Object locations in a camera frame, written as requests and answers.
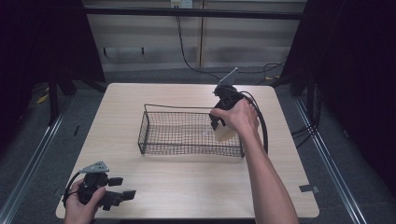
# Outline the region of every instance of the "black wire basket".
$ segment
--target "black wire basket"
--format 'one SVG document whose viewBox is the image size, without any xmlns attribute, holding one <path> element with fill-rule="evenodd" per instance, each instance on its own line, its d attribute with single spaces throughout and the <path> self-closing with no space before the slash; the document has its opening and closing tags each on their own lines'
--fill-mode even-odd
<svg viewBox="0 0 396 224">
<path fill-rule="evenodd" d="M 203 112 L 182 112 L 186 109 Z M 224 142 L 216 140 L 209 110 L 204 107 L 145 105 L 138 139 L 141 154 L 245 157 L 238 134 Z"/>
</svg>

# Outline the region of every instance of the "wall outlet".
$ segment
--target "wall outlet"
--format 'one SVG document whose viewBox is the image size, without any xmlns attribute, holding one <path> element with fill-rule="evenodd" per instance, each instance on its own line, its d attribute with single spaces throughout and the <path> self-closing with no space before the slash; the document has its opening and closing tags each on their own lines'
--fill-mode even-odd
<svg viewBox="0 0 396 224">
<path fill-rule="evenodd" d="M 171 0 L 171 8 L 181 8 L 181 0 Z"/>
<path fill-rule="evenodd" d="M 192 0 L 181 0 L 182 8 L 192 8 Z"/>
</svg>

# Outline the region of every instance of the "table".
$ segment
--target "table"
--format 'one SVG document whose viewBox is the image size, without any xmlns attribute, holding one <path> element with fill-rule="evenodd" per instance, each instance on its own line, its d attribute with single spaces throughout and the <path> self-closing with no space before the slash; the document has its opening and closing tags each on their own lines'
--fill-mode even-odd
<svg viewBox="0 0 396 224">
<path fill-rule="evenodd" d="M 284 182 L 300 218 L 318 215 L 304 167 L 292 141 L 282 109 L 271 87 L 235 86 L 249 91 L 266 121 L 269 156 Z M 214 85 L 110 84 L 71 175 L 103 160 L 109 177 L 123 177 L 122 186 L 135 198 L 99 210 L 97 218 L 254 218 L 248 167 L 244 158 L 216 155 L 141 155 L 137 142 L 144 104 L 211 107 L 219 100 Z M 59 203 L 57 217 L 64 217 Z"/>
</svg>

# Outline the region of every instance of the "human hand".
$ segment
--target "human hand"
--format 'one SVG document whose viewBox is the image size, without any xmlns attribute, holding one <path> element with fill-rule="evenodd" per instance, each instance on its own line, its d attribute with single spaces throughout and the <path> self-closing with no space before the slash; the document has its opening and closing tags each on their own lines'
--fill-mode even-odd
<svg viewBox="0 0 396 224">
<path fill-rule="evenodd" d="M 64 215 L 64 224 L 89 224 L 93 220 L 99 206 L 97 205 L 102 197 L 105 195 L 105 187 L 99 188 L 87 204 L 83 204 L 78 199 L 78 186 L 83 182 L 83 179 L 75 182 L 72 185 L 67 201 L 66 214 Z"/>
<path fill-rule="evenodd" d="M 224 120 L 227 126 L 238 132 L 239 135 L 257 132 L 259 121 L 254 106 L 246 99 L 242 99 L 230 110 L 214 108 L 210 114 Z"/>
</svg>

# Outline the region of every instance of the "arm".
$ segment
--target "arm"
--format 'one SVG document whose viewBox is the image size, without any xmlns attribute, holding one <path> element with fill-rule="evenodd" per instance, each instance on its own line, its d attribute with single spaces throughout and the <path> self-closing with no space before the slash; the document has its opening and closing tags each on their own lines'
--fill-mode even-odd
<svg viewBox="0 0 396 224">
<path fill-rule="evenodd" d="M 231 110 L 212 109 L 242 139 L 257 223 L 298 223 L 291 198 L 264 152 L 257 128 L 257 113 L 247 100 L 240 100 Z"/>
<path fill-rule="evenodd" d="M 73 184 L 70 194 L 66 201 L 66 214 L 64 215 L 64 224 L 90 224 L 93 220 L 97 210 L 98 203 L 105 195 L 105 188 L 99 188 L 93 195 L 91 200 L 87 204 L 82 204 L 78 199 L 78 186 L 83 182 L 80 179 Z"/>
</svg>

